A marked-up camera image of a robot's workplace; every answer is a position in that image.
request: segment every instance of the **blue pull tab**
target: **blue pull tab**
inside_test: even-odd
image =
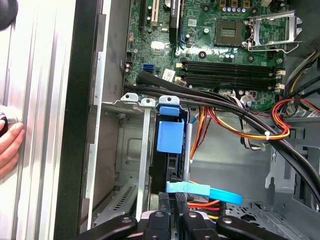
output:
[[[220,200],[231,204],[242,204],[242,196],[233,192],[224,191],[210,187],[209,185],[194,184],[187,181],[167,182],[167,193],[189,193],[201,195],[210,199]]]

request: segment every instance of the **black ram slot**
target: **black ram slot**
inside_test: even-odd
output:
[[[230,83],[238,89],[268,91],[275,86],[275,81],[270,79],[252,79],[237,76],[216,76],[188,73],[182,76],[188,85],[196,88],[215,88],[220,84]]]
[[[238,65],[227,63],[211,63],[211,62],[182,62],[182,70],[191,73],[216,74],[228,76],[245,76],[257,78],[275,77],[276,69],[266,66]]]
[[[140,16],[139,16],[139,30],[140,30],[142,35],[145,32],[146,7],[147,7],[147,0],[141,0],[141,3],[140,3]]]

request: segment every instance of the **green circuit board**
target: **green circuit board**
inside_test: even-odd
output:
[[[162,77],[165,69],[174,70],[179,75],[180,69],[176,68],[176,63],[181,62],[181,58],[187,57],[190,61],[243,64],[265,67],[283,68],[284,54],[276,52],[272,59],[267,57],[267,52],[248,52],[242,47],[220,47],[215,44],[215,34],[217,20],[243,22],[252,16],[252,9],[255,15],[268,15],[270,9],[261,6],[262,0],[252,0],[252,8],[246,12],[226,12],[219,7],[219,0],[181,0],[183,2],[182,28],[180,29],[181,41],[172,44],[169,41],[169,33],[164,29],[169,29],[170,10],[163,6],[165,0],[160,1],[158,12],[158,25],[146,24],[144,34],[139,30],[140,4],[142,0],[131,1],[131,13],[129,19],[129,31],[127,42],[127,53],[132,62],[130,73],[125,74],[125,81],[131,84],[136,82],[137,75],[142,71],[143,64],[155,65],[154,75]],[[153,6],[154,0],[147,0],[147,6]],[[282,40],[285,38],[286,20],[277,19],[273,22],[263,22],[260,27],[260,42],[266,43],[270,40]],[[187,43],[183,43],[183,37],[189,34]],[[201,59],[199,52],[206,52],[206,58]],[[226,55],[232,54],[234,58],[228,59]],[[254,56],[254,61],[248,61],[248,56]],[[276,101],[274,91],[256,92],[255,101],[252,108],[262,110],[272,106]]]

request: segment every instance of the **motherboard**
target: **motherboard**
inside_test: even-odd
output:
[[[144,70],[189,88],[218,88],[222,95],[236,89],[250,96],[257,111],[272,106],[278,97],[275,85],[284,75],[284,53],[248,51],[244,40],[250,35],[247,19],[286,10],[284,1],[273,2],[131,0],[125,81],[135,84]],[[286,24],[285,18],[261,21],[260,43],[284,39]]]

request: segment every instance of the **cpu socket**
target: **cpu socket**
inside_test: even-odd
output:
[[[224,47],[242,45],[243,23],[240,21],[217,20],[214,44]]]

